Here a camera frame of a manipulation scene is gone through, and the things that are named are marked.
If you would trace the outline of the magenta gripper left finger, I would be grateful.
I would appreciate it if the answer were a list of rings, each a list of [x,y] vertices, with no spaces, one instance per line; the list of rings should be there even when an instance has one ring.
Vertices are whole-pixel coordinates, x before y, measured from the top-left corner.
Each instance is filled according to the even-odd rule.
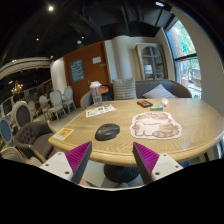
[[[67,153],[57,152],[42,164],[40,168],[75,184],[79,184],[91,152],[92,142],[89,141]]]

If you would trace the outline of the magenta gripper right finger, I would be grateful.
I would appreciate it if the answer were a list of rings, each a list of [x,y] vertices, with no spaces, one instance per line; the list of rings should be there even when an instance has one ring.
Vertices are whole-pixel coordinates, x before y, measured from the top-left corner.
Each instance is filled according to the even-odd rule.
[[[133,143],[133,154],[145,185],[182,169],[168,154],[158,154],[137,142]]]

